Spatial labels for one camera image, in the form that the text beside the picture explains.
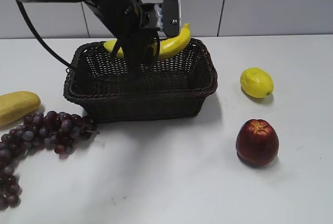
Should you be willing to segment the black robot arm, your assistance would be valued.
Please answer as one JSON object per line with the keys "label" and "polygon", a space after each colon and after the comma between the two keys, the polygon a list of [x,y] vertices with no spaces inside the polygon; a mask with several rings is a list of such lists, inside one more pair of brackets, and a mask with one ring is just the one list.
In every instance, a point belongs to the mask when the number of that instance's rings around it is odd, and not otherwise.
{"label": "black robot arm", "polygon": [[141,0],[15,0],[18,8],[39,43],[58,61],[74,71],[80,78],[87,76],[82,68],[69,64],[57,55],[34,28],[23,3],[80,3],[84,2],[102,24],[117,39],[111,52],[114,61],[122,50],[131,77],[142,75],[141,65],[152,67],[158,60],[161,43],[158,36],[176,37],[181,31],[180,0],[162,3],[143,3]]}

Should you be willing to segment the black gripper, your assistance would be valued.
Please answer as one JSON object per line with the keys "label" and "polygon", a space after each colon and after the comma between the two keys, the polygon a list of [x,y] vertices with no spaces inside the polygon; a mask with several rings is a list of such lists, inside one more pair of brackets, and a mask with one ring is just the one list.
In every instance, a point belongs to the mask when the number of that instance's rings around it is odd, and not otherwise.
{"label": "black gripper", "polygon": [[106,0],[104,25],[116,40],[104,43],[108,52],[124,52],[130,79],[142,75],[141,65],[152,63],[152,53],[158,52],[158,32],[167,37],[181,30],[180,0],[144,3],[141,0]]}

